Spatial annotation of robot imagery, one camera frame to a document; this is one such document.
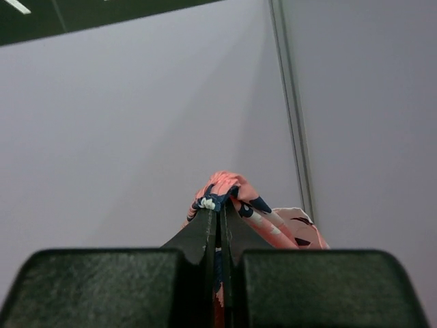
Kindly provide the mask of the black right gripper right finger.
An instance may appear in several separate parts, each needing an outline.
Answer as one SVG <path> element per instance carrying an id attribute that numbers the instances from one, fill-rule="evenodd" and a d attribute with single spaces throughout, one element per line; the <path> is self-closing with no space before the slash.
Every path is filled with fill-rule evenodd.
<path id="1" fill-rule="evenodd" d="M 427 327 L 406 270 L 380 250 L 275 249 L 231 203 L 219 215 L 226 327 Z"/>

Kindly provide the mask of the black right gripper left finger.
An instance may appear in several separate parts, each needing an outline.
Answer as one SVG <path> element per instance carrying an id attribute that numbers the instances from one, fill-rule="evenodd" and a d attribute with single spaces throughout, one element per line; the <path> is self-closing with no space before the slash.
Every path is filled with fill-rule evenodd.
<path id="1" fill-rule="evenodd" d="M 159 248 L 45 249 L 20 268 L 2 327 L 212 327 L 216 214 Z"/>

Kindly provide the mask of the pink shark print shorts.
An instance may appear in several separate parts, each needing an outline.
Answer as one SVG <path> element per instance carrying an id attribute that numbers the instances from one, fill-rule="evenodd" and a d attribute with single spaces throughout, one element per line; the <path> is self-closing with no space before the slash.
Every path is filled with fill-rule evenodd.
<path id="1" fill-rule="evenodd" d="M 241 175 L 213 174 L 166 246 L 178 251 L 170 327 L 313 326 L 289 272 L 326 241 L 303 210 L 269 207 Z"/>

